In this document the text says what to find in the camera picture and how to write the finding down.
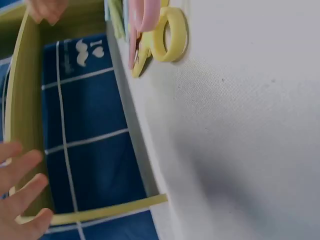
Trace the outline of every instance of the pink ring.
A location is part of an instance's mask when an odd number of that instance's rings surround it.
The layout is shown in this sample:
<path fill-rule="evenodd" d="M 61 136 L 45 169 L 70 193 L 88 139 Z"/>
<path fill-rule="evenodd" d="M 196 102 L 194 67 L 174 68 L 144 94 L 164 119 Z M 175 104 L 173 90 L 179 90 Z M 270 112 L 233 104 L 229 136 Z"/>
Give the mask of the pink ring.
<path fill-rule="evenodd" d="M 131 0 L 133 20 L 138 32 L 153 30 L 159 21 L 161 0 Z"/>

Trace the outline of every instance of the blue striped fabric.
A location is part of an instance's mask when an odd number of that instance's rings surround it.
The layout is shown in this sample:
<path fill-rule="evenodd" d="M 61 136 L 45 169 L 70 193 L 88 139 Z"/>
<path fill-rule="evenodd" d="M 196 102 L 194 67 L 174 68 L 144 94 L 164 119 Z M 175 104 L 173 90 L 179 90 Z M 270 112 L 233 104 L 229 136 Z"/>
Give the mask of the blue striped fabric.
<path fill-rule="evenodd" d="M 106 35 L 45 46 L 42 79 L 43 138 L 55 212 L 146 198 Z M 56 238 L 52 233 L 50 239 L 158 239 L 150 212 L 124 218 L 112 222 L 116 227 L 108 227 L 108 221 L 83 234 L 70 230 Z M 143 234 L 122 232 L 132 229 Z M 97 238 L 104 234 L 112 238 Z"/>

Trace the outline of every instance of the yellow ring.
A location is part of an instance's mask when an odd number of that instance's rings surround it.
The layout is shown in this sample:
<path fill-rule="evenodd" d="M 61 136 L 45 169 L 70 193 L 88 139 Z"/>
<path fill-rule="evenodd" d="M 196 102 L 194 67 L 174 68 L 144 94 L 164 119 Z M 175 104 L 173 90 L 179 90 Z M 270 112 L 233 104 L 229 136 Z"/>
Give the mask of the yellow ring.
<path fill-rule="evenodd" d="M 167 49 L 168 51 L 166 51 L 164 41 L 167 22 L 171 31 L 171 43 Z M 151 34 L 154 44 L 151 44 L 150 48 L 156 60 L 160 62 L 172 62 L 178 59 L 184 52 L 187 40 L 187 26 L 181 9 L 177 7 L 162 7 L 159 23 Z"/>

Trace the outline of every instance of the white stripe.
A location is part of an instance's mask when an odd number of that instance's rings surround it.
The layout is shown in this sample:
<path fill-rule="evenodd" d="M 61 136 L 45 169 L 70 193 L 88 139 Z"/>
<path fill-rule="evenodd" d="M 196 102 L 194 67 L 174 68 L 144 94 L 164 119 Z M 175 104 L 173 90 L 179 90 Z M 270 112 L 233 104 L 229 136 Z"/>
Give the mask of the white stripe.
<path fill-rule="evenodd" d="M 65 165 L 66 165 L 66 171 L 68 174 L 68 180 L 70 184 L 70 192 L 71 192 L 71 198 L 72 198 L 72 204 L 74 212 L 78 212 L 78 204 L 76 199 L 76 193 L 75 193 L 75 186 L 72 179 L 72 173 L 71 173 L 71 167 L 69 162 L 69 156 L 68 156 L 68 149 L 67 149 L 67 140 L 66 140 L 66 129 L 65 129 L 65 114 L 64 114 L 64 103 L 62 98 L 62 92 L 61 92 L 61 85 L 60 85 L 60 69 L 59 69 L 59 41 L 56 42 L 56 82 L 58 87 L 58 94 L 59 94 L 59 102 L 60 102 L 60 113 L 61 113 L 61 125 L 62 125 L 62 142 L 63 142 L 63 150 L 64 150 L 64 158 L 65 158 Z M 80 235 L 81 240 L 86 240 L 85 235 L 83 233 L 81 223 L 76 223 L 78 232 Z"/>
<path fill-rule="evenodd" d="M 108 138 L 111 138 L 111 137 L 114 137 L 114 136 L 117 136 L 117 135 L 120 135 L 120 134 L 128 133 L 128 132 L 129 132 L 128 128 L 124 128 L 124 129 L 121 129 L 121 130 L 118 130 L 118 131 L 114 131 L 114 132 L 111 132 L 111 133 L 107 133 L 107 134 L 103 134 L 103 135 L 100 135 L 100 136 L 95 136 L 95 137 L 91 137 L 91 138 L 84 139 L 84 140 L 79 140 L 79 141 L 72 141 L 72 142 L 67 143 L 66 147 L 67 148 L 72 148 L 72 147 L 76 147 L 76 146 L 80 146 L 80 145 L 91 144 L 91 143 L 94 143 L 94 142 L 97 142 L 97 141 L 108 139 Z M 58 151 L 63 150 L 63 149 L 64 149 L 64 145 L 59 145 L 59 146 L 55 146 L 55 147 L 50 148 L 50 149 L 46 149 L 46 150 L 44 150 L 44 152 L 45 152 L 46 155 L 48 155 L 48 154 L 52 154 L 52 153 L 58 152 Z"/>
<path fill-rule="evenodd" d="M 86 73 L 86 74 L 83 74 L 83 75 L 80 75 L 80 76 L 74 76 L 74 77 L 66 78 L 64 80 L 61 80 L 60 84 L 67 84 L 67 83 L 71 83 L 71 82 L 74 82 L 74 81 L 77 81 L 77 80 L 80 80 L 80 79 L 90 78 L 90 77 L 97 76 L 97 75 L 100 75 L 100 74 L 104 74 L 104 73 L 107 73 L 107 72 L 110 72 L 110 71 L 113 71 L 113 70 L 114 70 L 113 67 L 109 67 L 109 68 L 105 68 L 105 69 L 102 69 L 102 70 L 99 70 L 99 71 L 93 71 L 93 72 L 90 72 L 90 73 Z M 46 89 L 49 89 L 49 88 L 52 88 L 52 87 L 55 87 L 55 86 L 57 86 L 57 82 L 51 82 L 51 83 L 48 83 L 46 85 L 42 85 L 41 89 L 42 90 L 46 90 Z"/>
<path fill-rule="evenodd" d="M 1 65 L 5 65 L 5 64 L 9 64 L 11 62 L 11 57 L 7 57 L 5 59 L 1 59 L 0 60 L 0 66 Z"/>
<path fill-rule="evenodd" d="M 130 215 L 134 215 L 134 214 L 138 214 L 138 213 L 143 213 L 145 211 L 150 210 L 148 207 L 145 208 L 141 208 L 139 210 L 135 210 L 135 211 L 131 211 L 131 212 L 127 212 L 124 214 L 120 214 L 117 216 L 111 216 L 111 217 L 106 217 L 106 218 L 102 218 L 102 219 L 97 219 L 97 220 L 93 220 L 93 221 L 87 221 L 84 223 L 81 223 L 82 228 L 87 228 L 87 227 L 91 227 L 91 226 L 95 226 L 98 224 L 103 224 L 115 219 L 120 219 L 123 217 L 127 217 Z M 73 225 L 68 225 L 68 226 L 57 226 L 57 227 L 52 227 L 49 228 L 45 234 L 53 234 L 53 233 L 61 233 L 61 232 L 65 232 L 65 231 L 71 231 L 71 230 L 76 230 L 77 229 L 77 225 L 73 224 Z"/>

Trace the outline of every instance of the blue fabric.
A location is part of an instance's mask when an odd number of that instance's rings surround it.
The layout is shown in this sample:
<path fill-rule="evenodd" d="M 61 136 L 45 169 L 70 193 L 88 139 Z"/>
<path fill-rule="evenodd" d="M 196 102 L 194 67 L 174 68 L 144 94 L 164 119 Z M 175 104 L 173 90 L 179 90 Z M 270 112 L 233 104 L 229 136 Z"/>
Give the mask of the blue fabric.
<path fill-rule="evenodd" d="M 19 2 L 21 2 L 21 0 L 0 0 L 0 8 Z"/>
<path fill-rule="evenodd" d="M 159 240 L 149 210 L 100 223 L 86 222 L 81 225 L 86 240 Z M 75 228 L 73 225 L 71 230 L 46 234 L 41 240 L 79 240 L 80 236 Z"/>
<path fill-rule="evenodd" d="M 87 46 L 85 66 L 77 63 L 76 44 L 80 39 L 58 45 L 59 77 L 64 113 L 66 143 L 126 131 L 115 136 L 68 147 L 68 159 L 79 211 L 123 204 L 146 198 L 135 153 L 117 87 L 106 35 L 82 39 Z M 90 43 L 101 44 L 90 46 Z M 93 55 L 103 47 L 104 55 Z M 46 162 L 55 212 L 74 212 L 63 149 L 62 118 L 57 82 L 56 44 L 44 48 L 42 88 L 42 123 L 45 149 L 58 147 L 47 154 Z M 77 78 L 92 72 L 104 73 Z"/>
<path fill-rule="evenodd" d="M 2 114 L 6 110 L 6 98 L 7 98 L 7 89 L 8 89 L 8 79 L 10 73 L 10 60 L 11 58 L 6 58 L 4 60 L 0 60 L 0 142 L 4 140 L 3 133 L 3 118 Z M 8 193 L 0 195 L 0 199 L 5 199 L 8 197 Z"/>

